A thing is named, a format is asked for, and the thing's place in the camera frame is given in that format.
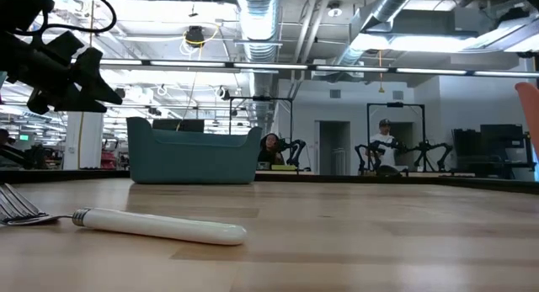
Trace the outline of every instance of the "person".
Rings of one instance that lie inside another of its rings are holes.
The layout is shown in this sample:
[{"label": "person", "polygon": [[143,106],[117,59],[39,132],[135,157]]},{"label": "person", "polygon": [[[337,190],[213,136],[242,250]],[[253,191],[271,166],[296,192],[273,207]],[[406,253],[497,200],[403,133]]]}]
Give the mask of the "person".
[{"label": "person", "polygon": [[8,145],[9,143],[9,131],[0,129],[0,145]]},{"label": "person", "polygon": [[[378,127],[380,133],[371,136],[371,142],[381,141],[384,143],[391,143],[394,137],[389,134],[391,132],[391,122],[389,119],[382,119],[378,124]],[[384,145],[380,145],[379,148],[385,150],[383,154],[377,153],[380,157],[380,165],[395,167],[395,149]]]},{"label": "person", "polygon": [[271,165],[285,164],[279,152],[279,136],[270,133],[260,141],[259,162],[269,162]]}]

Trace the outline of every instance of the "woman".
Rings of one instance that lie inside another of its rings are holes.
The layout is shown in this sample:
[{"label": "woman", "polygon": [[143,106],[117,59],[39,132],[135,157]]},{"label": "woman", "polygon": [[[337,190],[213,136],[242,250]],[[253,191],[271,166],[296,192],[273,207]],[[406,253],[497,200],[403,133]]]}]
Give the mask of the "woman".
[{"label": "woman", "polygon": [[260,141],[259,162],[269,162],[272,165],[285,164],[285,160],[279,152],[279,137],[277,135],[270,133]]}]

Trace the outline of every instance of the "red object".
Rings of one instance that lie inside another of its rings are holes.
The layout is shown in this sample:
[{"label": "red object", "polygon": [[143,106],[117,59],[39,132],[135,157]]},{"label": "red object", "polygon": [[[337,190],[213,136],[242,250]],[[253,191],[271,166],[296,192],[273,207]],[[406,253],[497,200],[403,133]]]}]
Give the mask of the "red object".
[{"label": "red object", "polygon": [[102,169],[116,169],[116,157],[113,152],[109,152],[109,151],[101,152],[101,168]]},{"label": "red object", "polygon": [[536,156],[539,157],[539,89],[528,82],[517,83],[515,89],[519,93],[526,123],[530,129],[531,143],[536,149]]}]

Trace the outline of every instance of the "fork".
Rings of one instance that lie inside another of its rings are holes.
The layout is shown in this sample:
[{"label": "fork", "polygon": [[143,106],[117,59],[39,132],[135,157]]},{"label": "fork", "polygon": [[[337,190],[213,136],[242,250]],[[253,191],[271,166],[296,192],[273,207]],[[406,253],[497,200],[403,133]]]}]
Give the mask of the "fork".
[{"label": "fork", "polygon": [[52,216],[37,208],[11,185],[0,184],[0,225],[38,225],[61,218],[71,218],[74,225],[92,229],[217,245],[240,245],[247,237],[245,229],[237,225],[100,208],[82,208],[72,215]]}]

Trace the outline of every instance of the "fork tines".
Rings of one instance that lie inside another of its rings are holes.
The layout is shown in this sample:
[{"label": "fork tines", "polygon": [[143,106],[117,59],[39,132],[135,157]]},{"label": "fork tines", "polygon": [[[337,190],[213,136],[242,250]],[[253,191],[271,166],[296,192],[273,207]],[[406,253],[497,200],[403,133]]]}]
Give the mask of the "fork tines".
[{"label": "fork tines", "polygon": [[47,216],[8,183],[0,184],[0,223]]}]

